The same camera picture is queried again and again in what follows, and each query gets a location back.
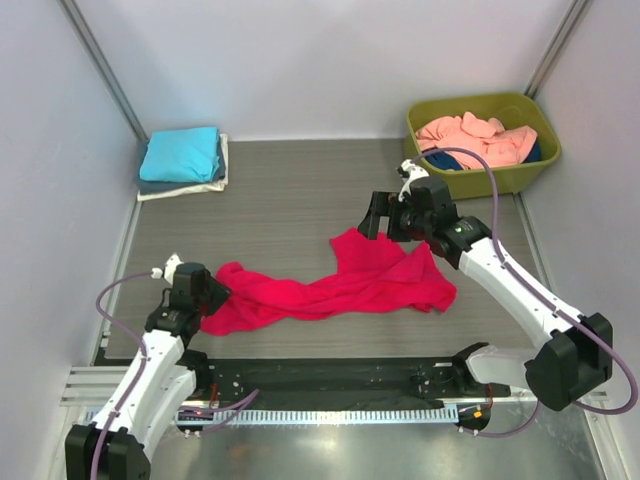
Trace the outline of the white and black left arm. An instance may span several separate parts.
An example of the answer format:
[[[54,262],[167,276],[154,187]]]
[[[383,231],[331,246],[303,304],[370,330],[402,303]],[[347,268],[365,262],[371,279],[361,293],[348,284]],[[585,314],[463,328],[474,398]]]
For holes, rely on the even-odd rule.
[[[160,438],[180,406],[213,384],[206,353],[189,344],[231,290],[200,263],[171,256],[150,273],[168,283],[138,351],[105,406],[65,438],[69,479],[148,479]]]

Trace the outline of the olive green plastic bin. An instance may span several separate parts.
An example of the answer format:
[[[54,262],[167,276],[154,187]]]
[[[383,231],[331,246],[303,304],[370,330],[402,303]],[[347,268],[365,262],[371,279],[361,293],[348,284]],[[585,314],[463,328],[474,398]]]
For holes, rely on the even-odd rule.
[[[419,128],[436,118],[462,116],[465,112],[472,112],[483,120],[496,118],[507,130],[529,126],[538,134],[542,151],[540,161],[491,168],[501,194],[521,192],[560,156],[560,141],[540,107],[532,99],[515,92],[426,100],[412,105],[406,114],[409,135],[405,140],[405,156],[413,158],[423,152],[415,136]]]

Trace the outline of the red t shirt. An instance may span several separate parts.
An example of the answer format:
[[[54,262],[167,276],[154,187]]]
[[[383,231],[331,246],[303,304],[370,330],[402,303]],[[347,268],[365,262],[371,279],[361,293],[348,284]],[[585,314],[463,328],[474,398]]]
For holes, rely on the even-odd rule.
[[[429,247],[405,252],[380,234],[368,240],[354,228],[330,240],[336,272],[312,283],[276,279],[223,265],[216,279],[231,289],[230,298],[202,319],[213,336],[255,331],[285,318],[319,321],[343,313],[382,314],[403,308],[444,312],[457,289],[441,274]]]

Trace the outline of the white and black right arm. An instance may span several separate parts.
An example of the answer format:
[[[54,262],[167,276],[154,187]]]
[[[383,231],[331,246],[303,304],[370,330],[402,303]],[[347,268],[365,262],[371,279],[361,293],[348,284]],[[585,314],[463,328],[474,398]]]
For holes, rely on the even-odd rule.
[[[482,286],[530,338],[530,350],[477,343],[459,352],[475,382],[528,389],[561,411],[611,378],[611,323],[600,314],[583,315],[547,290],[482,221],[458,214],[443,180],[426,176],[407,180],[399,193],[373,192],[359,233],[375,238],[381,219],[388,221],[390,240],[426,243]]]

